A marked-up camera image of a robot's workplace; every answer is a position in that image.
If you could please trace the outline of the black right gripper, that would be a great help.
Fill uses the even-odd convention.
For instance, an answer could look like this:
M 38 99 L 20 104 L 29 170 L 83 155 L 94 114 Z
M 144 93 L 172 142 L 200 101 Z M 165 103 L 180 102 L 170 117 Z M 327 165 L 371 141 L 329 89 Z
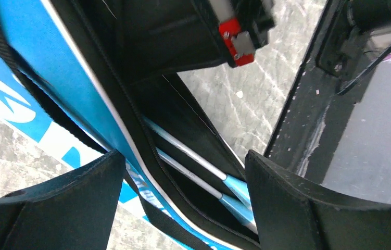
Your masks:
M 122 1 L 122 76 L 128 82 L 252 63 L 275 26 L 274 1 Z

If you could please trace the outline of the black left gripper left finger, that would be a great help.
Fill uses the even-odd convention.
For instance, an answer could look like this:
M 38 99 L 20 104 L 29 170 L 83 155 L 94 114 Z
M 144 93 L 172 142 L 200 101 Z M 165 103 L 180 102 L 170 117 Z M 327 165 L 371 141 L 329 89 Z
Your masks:
M 106 249 L 125 173 L 111 151 L 0 198 L 0 249 Z

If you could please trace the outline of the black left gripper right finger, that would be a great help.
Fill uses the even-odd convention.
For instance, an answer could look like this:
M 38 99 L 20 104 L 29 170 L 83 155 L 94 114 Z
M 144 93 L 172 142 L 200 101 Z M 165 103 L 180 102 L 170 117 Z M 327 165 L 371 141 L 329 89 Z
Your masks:
M 391 249 L 391 204 L 327 189 L 253 150 L 245 172 L 263 249 Z

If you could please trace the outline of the blue badminton racket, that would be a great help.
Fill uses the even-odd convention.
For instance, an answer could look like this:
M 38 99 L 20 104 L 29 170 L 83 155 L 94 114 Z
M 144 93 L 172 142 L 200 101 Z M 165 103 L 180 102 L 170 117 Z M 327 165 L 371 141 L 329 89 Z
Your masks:
M 245 227 L 255 234 L 258 234 L 257 226 L 254 220 L 253 212 L 248 209 L 241 201 L 238 201 L 235 198 L 232 198 L 220 191 L 216 190 L 210 184 L 205 182 L 203 179 L 198 177 L 196 174 L 192 173 L 186 169 L 179 162 L 174 160 L 168 154 L 157 148 L 157 153 L 159 157 L 166 162 L 168 165 L 176 169 L 181 174 L 185 175 L 191 181 L 200 186 L 203 190 L 214 196 L 219 202 Z
M 154 132 L 156 132 L 160 137 L 162 137 L 168 143 L 172 144 L 174 147 L 185 153 L 192 160 L 197 162 L 207 171 L 211 172 L 214 176 L 220 179 L 228 187 L 228 189 L 245 205 L 246 208 L 252 210 L 249 190 L 246 182 L 221 171 L 215 165 L 204 159 L 201 155 L 186 146 L 183 142 L 175 138 L 173 135 L 164 130 L 158 124 L 151 121 L 149 118 L 143 116 L 143 119 L 148 125 L 148 127 L 151 128 Z

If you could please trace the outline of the blue racket bag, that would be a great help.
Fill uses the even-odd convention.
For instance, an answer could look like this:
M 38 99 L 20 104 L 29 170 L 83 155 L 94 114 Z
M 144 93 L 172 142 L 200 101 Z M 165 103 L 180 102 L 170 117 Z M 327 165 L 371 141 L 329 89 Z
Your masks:
M 179 77 L 137 82 L 122 76 L 122 1 L 0 1 L 0 108 L 4 119 L 61 160 L 77 147 L 125 158 L 119 202 L 140 200 L 142 216 L 189 249 L 261 249 L 214 196 L 164 162 L 157 148 L 216 190 L 228 187 L 148 127 L 158 124 L 226 174 L 246 182 L 244 166 Z

